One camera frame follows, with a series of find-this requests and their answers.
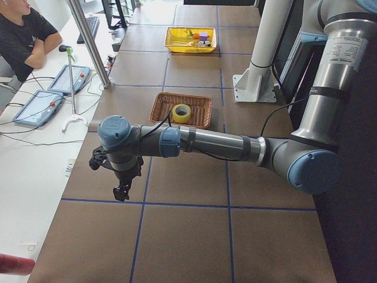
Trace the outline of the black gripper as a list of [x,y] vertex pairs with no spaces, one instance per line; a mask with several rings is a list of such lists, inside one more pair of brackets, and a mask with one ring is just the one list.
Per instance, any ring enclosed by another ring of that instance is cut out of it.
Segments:
[[113,189],[114,198],[124,202],[129,200],[129,190],[132,180],[141,176],[141,168],[144,165],[142,157],[125,156],[120,153],[107,153],[102,146],[92,151],[89,167],[98,170],[100,167],[111,170],[115,173],[121,185]]

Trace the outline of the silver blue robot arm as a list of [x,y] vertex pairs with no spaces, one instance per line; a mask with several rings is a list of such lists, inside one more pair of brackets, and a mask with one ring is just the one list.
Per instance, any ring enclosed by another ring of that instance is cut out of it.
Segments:
[[366,47],[374,38],[375,1],[305,1],[297,39],[322,44],[324,50],[300,126],[288,139],[209,131],[211,108],[201,97],[170,94],[164,104],[154,104],[152,126],[133,126],[121,116],[105,118],[98,126],[100,145],[93,150],[89,166],[115,173],[120,183],[113,194],[119,201],[129,198],[143,157],[176,157],[181,151],[252,162],[302,192],[323,193],[340,178],[336,131]]

